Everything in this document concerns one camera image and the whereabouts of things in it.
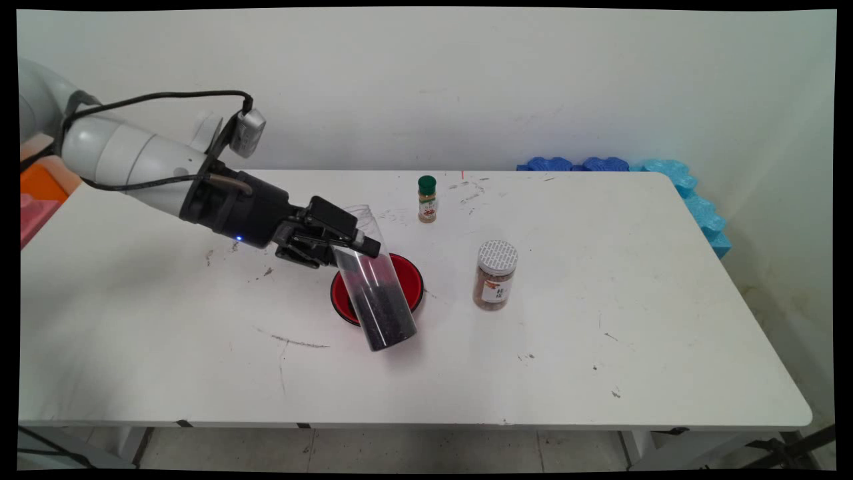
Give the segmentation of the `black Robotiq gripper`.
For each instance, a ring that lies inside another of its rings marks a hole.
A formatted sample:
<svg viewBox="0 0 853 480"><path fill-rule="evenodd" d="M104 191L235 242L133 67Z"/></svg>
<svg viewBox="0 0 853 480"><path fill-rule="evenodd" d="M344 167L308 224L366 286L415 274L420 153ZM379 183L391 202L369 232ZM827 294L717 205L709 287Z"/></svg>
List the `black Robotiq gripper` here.
<svg viewBox="0 0 853 480"><path fill-rule="evenodd" d="M257 249L277 244L275 256L311 269L337 267L336 248L376 258L381 242L357 227L359 219L314 195L305 207L289 194L245 172L207 170L191 183L179 219Z"/></svg>

